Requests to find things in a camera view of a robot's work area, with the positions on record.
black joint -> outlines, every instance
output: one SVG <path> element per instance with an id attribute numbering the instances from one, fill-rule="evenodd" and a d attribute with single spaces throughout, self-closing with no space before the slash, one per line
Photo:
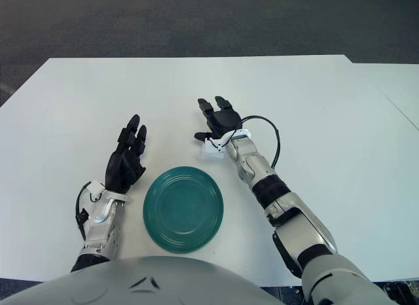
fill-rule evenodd
<path id="1" fill-rule="evenodd" d="M 298 266 L 298 264 L 291 258 L 291 256 L 289 255 L 288 251 L 285 249 L 285 247 L 283 246 L 281 240 L 279 239 L 279 237 L 276 235 L 276 233 L 274 233 L 274 235 L 272 235 L 272 239 L 274 240 L 275 246 L 277 248 L 277 250 L 280 252 L 281 257 L 285 263 L 285 265 L 287 266 L 287 268 L 289 269 L 289 271 L 291 271 L 291 273 L 296 276 L 297 278 L 301 278 L 302 276 L 302 272 L 300 267 Z"/>
<path id="2" fill-rule="evenodd" d="M 291 192 L 288 186 L 277 176 L 269 175 L 261 179 L 252 188 L 257 201 L 266 209 L 274 200 Z"/>
<path id="3" fill-rule="evenodd" d="M 268 214 L 266 218 L 268 218 L 269 223 L 274 227 L 277 228 L 280 225 L 283 225 L 285 222 L 290 220 L 290 218 L 294 217 L 295 215 L 299 214 L 301 211 L 299 208 L 291 208 L 287 210 L 285 213 L 280 215 L 278 218 L 273 218 L 271 214 Z"/>
<path id="4" fill-rule="evenodd" d="M 297 258 L 301 268 L 306 268 L 306 265 L 313 259 L 323 255 L 332 255 L 332 252 L 324 244 L 315 244 L 305 249 Z"/>
<path id="5" fill-rule="evenodd" d="M 227 101 L 226 99 L 224 99 L 223 97 L 217 96 L 215 97 L 215 100 L 217 102 L 218 107 L 221 110 L 231 110 L 233 108 L 231 103 Z"/>
<path id="6" fill-rule="evenodd" d="M 95 264 L 101 264 L 107 261 L 109 261 L 109 259 L 101 255 L 83 254 L 77 258 L 76 263 L 71 269 L 71 272 L 81 270 L 93 266 Z"/>

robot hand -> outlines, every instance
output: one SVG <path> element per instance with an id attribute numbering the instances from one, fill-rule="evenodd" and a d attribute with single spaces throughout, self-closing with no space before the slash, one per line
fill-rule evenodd
<path id="1" fill-rule="evenodd" d="M 217 105 L 221 109 L 214 112 L 210 102 L 205 99 L 198 99 L 199 108 L 207 119 L 207 125 L 212 133 L 195 133 L 195 138 L 205 141 L 205 138 L 221 139 L 224 134 L 232 130 L 242 128 L 240 115 L 233 110 L 233 106 L 222 97 L 215 97 Z"/>
<path id="2" fill-rule="evenodd" d="M 144 152 L 147 128 L 142 125 L 136 137 L 138 125 L 139 116 L 135 114 L 119 135 L 118 147 L 111 155 L 106 168 L 107 190 L 125 194 L 145 171 L 139 163 L 139 156 Z"/>
<path id="3" fill-rule="evenodd" d="M 88 182 L 77 197 L 76 222 L 84 245 L 72 271 L 116 257 L 124 203 L 129 200 L 125 193 L 145 171 L 139 163 L 139 156 L 144 152 L 147 129 L 142 125 L 137 133 L 138 125 L 139 116 L 134 115 L 122 129 L 118 147 L 106 168 L 105 186 L 97 181 Z M 80 197 L 85 190 L 89 191 L 93 202 L 89 213 L 85 208 L 79 209 Z"/>

white table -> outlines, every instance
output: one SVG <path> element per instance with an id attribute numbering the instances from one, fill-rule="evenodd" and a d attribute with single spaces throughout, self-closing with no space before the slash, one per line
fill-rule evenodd
<path id="1" fill-rule="evenodd" d="M 243 117 L 276 123 L 279 175 L 371 280 L 418 276 L 418 130 L 344 56 L 284 56 L 47 61 L 0 108 L 0 277 L 68 273 L 82 245 L 77 193 L 88 180 L 104 180 L 120 129 L 139 113 L 148 128 L 147 171 L 129 191 L 119 257 L 173 255 L 148 236 L 143 200 L 163 171 L 195 166 L 219 185 L 225 215 L 214 239 L 186 256 L 260 286 L 301 284 L 234 164 L 200 158 L 193 135 L 207 128 L 196 99 L 215 107 L 214 96 Z M 246 126 L 271 160 L 272 128 Z"/>

black cable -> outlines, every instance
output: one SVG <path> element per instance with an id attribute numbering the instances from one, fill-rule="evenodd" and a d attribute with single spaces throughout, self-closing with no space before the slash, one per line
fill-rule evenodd
<path id="1" fill-rule="evenodd" d="M 247 122 L 248 120 L 252 120 L 254 118 L 267 121 L 275 130 L 276 152 L 275 152 L 274 160 L 272 161 L 272 165 L 270 166 L 272 169 L 274 169 L 276 163 L 278 162 L 278 158 L 280 157 L 280 152 L 281 152 L 280 131 L 277 129 L 275 124 L 272 123 L 269 119 L 267 119 L 266 117 L 261 117 L 259 115 L 249 115 L 248 117 L 245 117 L 245 118 L 242 119 L 242 123 Z"/>
<path id="2" fill-rule="evenodd" d="M 237 132 L 238 128 L 236 128 L 233 132 L 233 134 L 231 134 L 230 138 L 224 143 L 224 145 L 221 145 L 221 147 L 225 147 L 225 145 L 232 139 L 233 135 Z M 211 141 L 211 144 L 218 149 L 218 146 L 211 140 L 211 138 L 208 138 L 209 141 Z"/>
<path id="3" fill-rule="evenodd" d="M 92 193 L 89 194 L 89 197 L 91 202 L 98 202 L 102 198 L 102 193 L 100 193 L 99 198 L 95 198 L 94 200 L 92 199 Z"/>
<path id="4" fill-rule="evenodd" d="M 84 192 L 84 190 L 90 183 L 91 182 L 87 182 L 86 184 L 83 185 L 83 187 L 80 189 L 79 195 L 77 196 L 77 200 L 76 200 L 76 222 L 77 222 L 77 226 L 79 227 L 81 236 L 83 237 L 83 240 L 86 240 L 86 234 L 84 233 L 84 227 L 83 227 L 84 222 L 82 222 L 83 212 L 80 212 L 80 197 L 81 197 L 81 194 Z"/>

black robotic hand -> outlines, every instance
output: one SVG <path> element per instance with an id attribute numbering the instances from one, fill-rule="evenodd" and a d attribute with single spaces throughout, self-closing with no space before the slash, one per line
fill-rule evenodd
<path id="1" fill-rule="evenodd" d="M 138 125 L 139 116 L 135 114 L 119 135 L 118 147 L 106 167 L 107 190 L 125 194 L 145 171 L 139 163 L 139 156 L 144 152 L 147 128 L 142 125 L 136 136 Z"/>
<path id="2" fill-rule="evenodd" d="M 205 141 L 205 138 L 220 139 L 225 133 L 242 128 L 240 115 L 233 110 L 230 102 L 222 97 L 215 97 L 217 105 L 221 109 L 214 112 L 210 102 L 198 99 L 199 108 L 207 119 L 207 125 L 212 133 L 195 133 L 195 138 Z"/>

